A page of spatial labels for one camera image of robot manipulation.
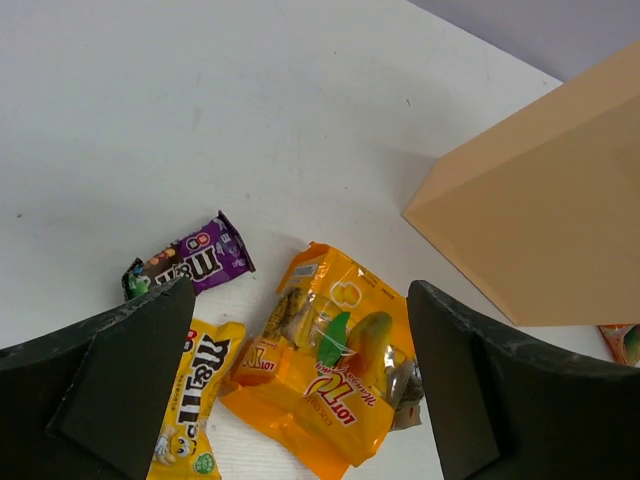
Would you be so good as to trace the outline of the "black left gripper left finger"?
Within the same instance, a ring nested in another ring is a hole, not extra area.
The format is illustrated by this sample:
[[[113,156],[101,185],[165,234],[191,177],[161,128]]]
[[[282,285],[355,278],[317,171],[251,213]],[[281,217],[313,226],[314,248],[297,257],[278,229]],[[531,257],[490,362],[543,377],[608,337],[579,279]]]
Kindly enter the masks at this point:
[[[194,304],[172,280],[2,349],[2,478],[145,478]]]

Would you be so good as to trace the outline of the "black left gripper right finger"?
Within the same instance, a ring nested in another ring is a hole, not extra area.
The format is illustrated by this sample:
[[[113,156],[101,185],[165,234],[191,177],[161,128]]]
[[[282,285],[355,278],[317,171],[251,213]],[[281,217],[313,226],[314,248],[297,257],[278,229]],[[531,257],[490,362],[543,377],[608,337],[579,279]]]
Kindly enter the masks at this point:
[[[429,282],[410,330],[447,479],[635,479],[639,372],[539,340]]]

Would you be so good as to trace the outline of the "yellow M&M's packet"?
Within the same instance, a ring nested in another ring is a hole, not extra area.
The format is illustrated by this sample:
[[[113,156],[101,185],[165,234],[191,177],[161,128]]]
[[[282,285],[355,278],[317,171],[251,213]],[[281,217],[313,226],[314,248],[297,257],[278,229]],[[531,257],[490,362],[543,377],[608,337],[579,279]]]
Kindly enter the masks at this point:
[[[191,322],[164,419],[154,448],[149,479],[219,479],[206,430],[219,388],[244,341],[246,327]]]

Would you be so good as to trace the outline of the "orange snack packet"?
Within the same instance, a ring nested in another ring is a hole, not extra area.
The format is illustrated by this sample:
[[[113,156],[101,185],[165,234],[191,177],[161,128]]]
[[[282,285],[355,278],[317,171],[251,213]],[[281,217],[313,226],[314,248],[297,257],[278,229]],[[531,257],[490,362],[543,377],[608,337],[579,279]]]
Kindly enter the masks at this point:
[[[639,325],[601,325],[598,327],[616,363],[639,366]]]

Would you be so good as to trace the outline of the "orange Lot 100 mango bag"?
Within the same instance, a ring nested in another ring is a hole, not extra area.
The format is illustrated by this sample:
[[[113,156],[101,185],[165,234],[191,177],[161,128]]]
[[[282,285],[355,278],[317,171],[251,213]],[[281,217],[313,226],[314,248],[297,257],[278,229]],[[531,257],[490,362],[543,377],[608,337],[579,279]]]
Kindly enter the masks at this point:
[[[405,297],[342,251],[291,261],[262,332],[243,347],[222,404],[321,479],[417,426],[423,390]]]

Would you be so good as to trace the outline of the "purple M&M's packet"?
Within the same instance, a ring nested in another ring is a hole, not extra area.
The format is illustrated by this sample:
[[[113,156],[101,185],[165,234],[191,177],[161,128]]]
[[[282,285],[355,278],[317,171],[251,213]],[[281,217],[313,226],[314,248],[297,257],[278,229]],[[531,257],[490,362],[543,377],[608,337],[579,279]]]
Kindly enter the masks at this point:
[[[199,230],[172,242],[150,259],[135,259],[121,277],[125,298],[142,296],[176,277],[200,294],[255,271],[246,245],[223,212]]]

